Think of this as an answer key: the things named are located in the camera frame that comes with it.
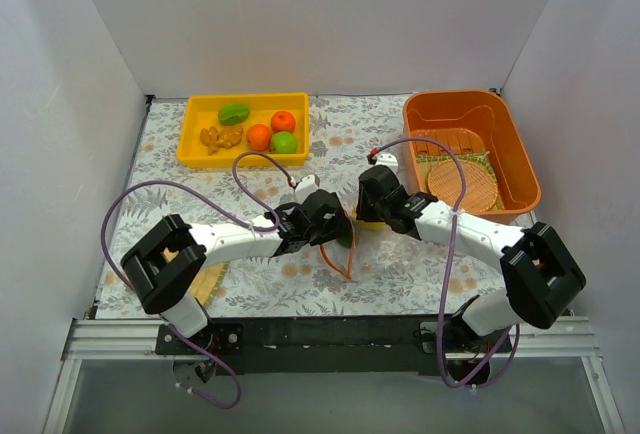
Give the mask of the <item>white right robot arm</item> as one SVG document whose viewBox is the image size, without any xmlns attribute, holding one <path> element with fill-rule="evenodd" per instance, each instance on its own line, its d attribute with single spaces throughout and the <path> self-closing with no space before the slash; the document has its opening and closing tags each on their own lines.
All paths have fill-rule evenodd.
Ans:
<svg viewBox="0 0 640 434">
<path fill-rule="evenodd" d="M 467 301 L 446 323 L 445 336 L 475 351 L 489 334 L 526 323 L 548 329 L 586 286 L 586 278 L 557 232 L 455 214 L 436 197 L 409 194 L 393 171 L 373 166 L 359 176 L 357 214 L 426 243 L 453 240 L 454 249 L 501 272 L 505 287 Z"/>
</svg>

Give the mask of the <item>yellow fake lemon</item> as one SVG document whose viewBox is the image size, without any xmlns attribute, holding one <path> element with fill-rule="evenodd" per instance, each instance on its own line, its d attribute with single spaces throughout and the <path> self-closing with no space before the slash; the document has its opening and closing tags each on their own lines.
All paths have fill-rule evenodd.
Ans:
<svg viewBox="0 0 640 434">
<path fill-rule="evenodd" d="M 355 211 L 352 212 L 352 219 L 354 221 L 354 225 L 361 230 L 383 231 L 386 229 L 386 224 L 384 222 L 362 220 L 357 216 Z"/>
</svg>

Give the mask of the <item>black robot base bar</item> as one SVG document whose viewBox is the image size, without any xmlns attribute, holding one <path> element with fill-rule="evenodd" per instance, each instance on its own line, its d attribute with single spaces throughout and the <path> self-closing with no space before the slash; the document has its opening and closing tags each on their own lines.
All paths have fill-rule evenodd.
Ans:
<svg viewBox="0 0 640 434">
<path fill-rule="evenodd" d="M 238 375 L 439 374 L 434 315 L 214 319 L 191 342 Z"/>
</svg>

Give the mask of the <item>orange fake tangerine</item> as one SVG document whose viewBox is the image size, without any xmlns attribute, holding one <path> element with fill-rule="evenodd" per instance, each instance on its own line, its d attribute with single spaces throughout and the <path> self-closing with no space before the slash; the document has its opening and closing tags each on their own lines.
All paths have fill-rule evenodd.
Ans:
<svg viewBox="0 0 640 434">
<path fill-rule="evenodd" d="M 246 141 L 251 150 L 268 151 L 271 145 L 272 130 L 264 124 L 255 124 L 247 129 Z"/>
<path fill-rule="evenodd" d="M 280 110 L 271 116 L 270 125 L 274 133 L 293 133 L 296 128 L 296 118 L 291 112 Z"/>
</svg>

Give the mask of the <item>light green fake apple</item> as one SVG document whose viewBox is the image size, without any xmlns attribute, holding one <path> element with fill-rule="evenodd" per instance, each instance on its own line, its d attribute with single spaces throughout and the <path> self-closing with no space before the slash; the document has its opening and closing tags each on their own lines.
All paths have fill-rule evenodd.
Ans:
<svg viewBox="0 0 640 434">
<path fill-rule="evenodd" d="M 270 151 L 275 154 L 295 154 L 298 141 L 295 135 L 288 131 L 279 131 L 272 135 Z"/>
</svg>

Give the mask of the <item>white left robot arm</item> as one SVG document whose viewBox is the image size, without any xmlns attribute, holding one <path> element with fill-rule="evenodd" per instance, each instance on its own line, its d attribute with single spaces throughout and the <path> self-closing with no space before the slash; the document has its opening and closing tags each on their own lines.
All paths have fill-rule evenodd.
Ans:
<svg viewBox="0 0 640 434">
<path fill-rule="evenodd" d="M 164 318 L 178 332 L 180 344 L 200 354 L 213 340 L 205 310 L 190 293 L 201 269 L 293 254 L 351 232 L 337 195 L 318 189 L 303 202 L 283 204 L 246 225 L 189 224 L 177 214 L 168 215 L 123 256 L 121 267 L 144 312 Z"/>
</svg>

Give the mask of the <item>clear zip top bag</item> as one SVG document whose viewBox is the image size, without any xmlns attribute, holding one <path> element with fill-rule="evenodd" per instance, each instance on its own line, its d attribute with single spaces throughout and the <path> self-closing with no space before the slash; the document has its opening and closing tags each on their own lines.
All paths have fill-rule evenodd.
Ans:
<svg viewBox="0 0 640 434">
<path fill-rule="evenodd" d="M 357 195 L 347 194 L 341 201 L 352 227 L 351 248 L 343 248 L 336 241 L 331 241 L 320 247 L 320 255 L 326 266 L 343 279 L 364 281 L 387 273 L 428 270 L 431 265 L 435 265 L 437 272 L 443 269 L 448 257 L 447 244 L 424 243 L 397 234 L 387 225 L 383 231 L 358 229 L 352 219 Z"/>
</svg>

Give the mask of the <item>green fake pepper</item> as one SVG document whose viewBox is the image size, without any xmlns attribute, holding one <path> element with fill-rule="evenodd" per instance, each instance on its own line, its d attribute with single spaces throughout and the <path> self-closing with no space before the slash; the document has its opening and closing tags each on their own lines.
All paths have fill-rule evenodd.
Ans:
<svg viewBox="0 0 640 434">
<path fill-rule="evenodd" d="M 231 103 L 218 111 L 219 123 L 223 126 L 234 126 L 245 122 L 251 113 L 250 107 L 243 103 Z"/>
</svg>

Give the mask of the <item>dark green fake avocado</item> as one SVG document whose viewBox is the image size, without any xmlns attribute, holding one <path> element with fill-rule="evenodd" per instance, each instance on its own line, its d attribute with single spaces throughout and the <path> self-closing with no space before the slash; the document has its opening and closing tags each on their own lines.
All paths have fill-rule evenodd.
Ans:
<svg viewBox="0 0 640 434">
<path fill-rule="evenodd" d="M 353 241 L 353 236 L 351 234 L 344 234 L 339 236 L 336 239 L 336 242 L 342 246 L 343 248 L 350 249 Z"/>
</svg>

